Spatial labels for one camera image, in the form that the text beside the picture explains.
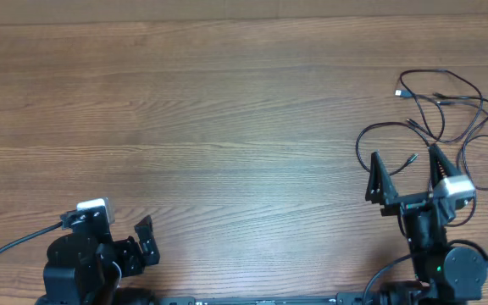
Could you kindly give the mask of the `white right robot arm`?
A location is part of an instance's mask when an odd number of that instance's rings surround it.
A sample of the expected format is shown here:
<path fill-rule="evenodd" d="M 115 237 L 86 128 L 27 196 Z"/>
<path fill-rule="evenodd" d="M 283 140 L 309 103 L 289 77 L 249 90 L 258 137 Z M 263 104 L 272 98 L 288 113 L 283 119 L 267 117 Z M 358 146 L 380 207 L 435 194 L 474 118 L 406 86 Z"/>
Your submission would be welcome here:
<path fill-rule="evenodd" d="M 428 152 L 430 189 L 406 196 L 397 193 L 380 155 L 371 155 L 365 198 L 380 205 L 382 216 L 397 218 L 408 242 L 404 259 L 412 262 L 416 279 L 373 291 L 374 283 L 391 268 L 386 265 L 364 288 L 364 304 L 466 304 L 482 297 L 488 254 L 472 241 L 449 241 L 446 233 L 457 211 L 475 199 L 476 189 L 437 145 Z"/>

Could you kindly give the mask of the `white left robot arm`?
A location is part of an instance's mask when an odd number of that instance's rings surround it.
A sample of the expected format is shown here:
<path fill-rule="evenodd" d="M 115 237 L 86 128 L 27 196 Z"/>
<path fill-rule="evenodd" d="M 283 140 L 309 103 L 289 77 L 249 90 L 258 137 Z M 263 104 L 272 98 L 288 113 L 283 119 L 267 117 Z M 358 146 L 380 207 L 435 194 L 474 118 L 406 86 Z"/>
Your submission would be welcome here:
<path fill-rule="evenodd" d="M 145 216 L 134 226 L 137 239 L 116 241 L 100 212 L 65 220 L 72 232 L 47 249 L 43 270 L 46 294 L 38 304 L 155 304 L 154 293 L 140 288 L 121 288 L 125 277 L 141 275 L 159 263 L 153 222 Z"/>

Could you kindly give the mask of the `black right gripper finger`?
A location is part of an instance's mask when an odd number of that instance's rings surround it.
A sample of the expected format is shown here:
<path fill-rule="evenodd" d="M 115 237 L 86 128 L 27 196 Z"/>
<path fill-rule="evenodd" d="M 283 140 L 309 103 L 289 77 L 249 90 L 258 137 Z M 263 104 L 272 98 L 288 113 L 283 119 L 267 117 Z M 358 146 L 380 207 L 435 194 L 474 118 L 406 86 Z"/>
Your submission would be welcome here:
<path fill-rule="evenodd" d="M 436 186 L 442 179 L 461 175 L 461 171 L 453 164 L 444 152 L 436 145 L 429 146 L 430 186 Z"/>
<path fill-rule="evenodd" d="M 371 154 L 369 181 L 365 200 L 370 202 L 393 202 L 398 196 L 390 174 L 378 152 Z"/>

